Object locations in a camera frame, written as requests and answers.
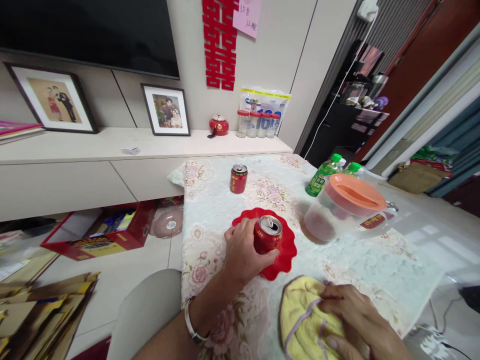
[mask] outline yellow towel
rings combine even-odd
[[[329,334],[345,336],[342,320],[320,311],[320,294],[325,285],[312,277],[302,276],[283,292],[280,328],[287,359],[340,359],[325,342]]]

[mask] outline fingernail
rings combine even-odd
[[[332,349],[335,349],[337,350],[338,346],[339,346],[339,343],[337,342],[337,340],[335,340],[334,337],[332,336],[327,336],[326,339],[325,339],[326,343],[328,344],[328,346],[330,346]]]

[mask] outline power cord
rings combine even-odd
[[[447,329],[447,313],[449,312],[450,308],[452,307],[453,303],[462,300],[462,297],[460,296],[458,299],[450,301],[448,306],[445,309],[445,312],[443,313],[443,330],[440,332],[440,334],[445,335],[445,330]],[[430,308],[431,308],[431,313],[433,315],[433,321],[435,322],[435,328],[438,329],[438,324],[437,324],[437,317],[435,315],[435,310],[434,310],[434,305],[432,304],[432,299],[429,300],[430,303]],[[457,349],[456,347],[446,343],[442,342],[443,346],[449,349],[453,349],[458,351],[460,354],[462,354],[464,357],[466,357],[468,360],[472,360],[467,354],[465,354],[463,351]]]
[[[335,100],[337,100],[337,96],[339,95],[340,90],[342,89],[342,85],[344,84],[345,79],[347,78],[347,75],[349,74],[350,70],[351,70],[352,67],[354,66],[355,62],[357,61],[357,58],[359,57],[360,50],[364,47],[365,42],[366,42],[367,39],[369,38],[370,32],[372,31],[372,28],[374,27],[374,24],[375,24],[375,20],[377,20],[378,16],[379,16],[379,13],[378,13],[378,11],[377,11],[377,13],[375,14],[375,17],[373,18],[373,21],[371,22],[370,28],[368,29],[368,32],[367,32],[366,35],[365,35],[365,38],[363,39],[360,47],[358,48],[358,51],[357,51],[357,53],[356,53],[356,55],[355,55],[355,58],[354,58],[353,61],[351,62],[350,67],[348,68],[347,72],[345,73],[345,76],[343,77],[343,80],[341,81],[340,87],[338,88],[338,91],[336,92],[335,97],[333,98],[333,101],[331,102],[330,106],[328,107],[328,110],[326,111],[325,116],[324,116],[323,119],[320,121],[320,124],[318,124],[318,127],[316,128],[315,135],[313,136],[313,140],[311,141],[310,147],[308,148],[308,150],[306,151],[305,156],[303,157],[304,159],[307,158],[307,155],[309,154],[310,149],[312,148],[312,146],[313,146],[313,144],[314,144],[314,142],[315,142],[315,138],[317,137],[317,133],[319,132],[320,126],[322,126],[322,123],[323,123],[324,120],[327,118],[327,115],[329,114],[330,109],[332,108]]]
[[[466,357],[468,360],[472,360],[470,358],[470,356],[468,356],[466,353],[464,353],[463,351],[460,351],[458,350],[456,347],[453,347],[452,345],[449,345],[447,344],[446,342],[442,342],[442,344],[446,347],[446,348],[450,348],[450,349],[453,349],[453,350],[457,350],[460,354],[462,354],[464,357]]]

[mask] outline red beverage can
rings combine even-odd
[[[264,215],[255,223],[253,247],[259,254],[276,249],[282,240],[282,223],[274,216]]]
[[[249,172],[243,164],[235,164],[231,168],[230,191],[234,194],[241,194],[245,191],[247,176]]]

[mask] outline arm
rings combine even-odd
[[[257,219],[244,218],[224,234],[227,248],[223,268],[190,303],[189,315],[193,329],[206,337],[217,316],[230,304],[240,290],[265,267],[273,264],[279,254],[272,250],[264,255],[254,249],[254,226]],[[182,311],[165,328],[154,335],[135,356],[135,360],[196,359],[199,346],[190,338]]]

